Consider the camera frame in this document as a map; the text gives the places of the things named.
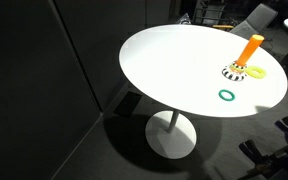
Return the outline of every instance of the table leg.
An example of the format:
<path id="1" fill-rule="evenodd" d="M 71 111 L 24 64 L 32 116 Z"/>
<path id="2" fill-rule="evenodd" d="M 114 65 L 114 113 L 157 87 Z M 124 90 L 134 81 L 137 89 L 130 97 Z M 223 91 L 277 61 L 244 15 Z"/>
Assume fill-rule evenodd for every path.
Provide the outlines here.
<path id="1" fill-rule="evenodd" d="M 151 148 L 169 159 L 187 156 L 196 144 L 194 126 L 179 110 L 154 114 L 146 124 L 145 135 Z"/>

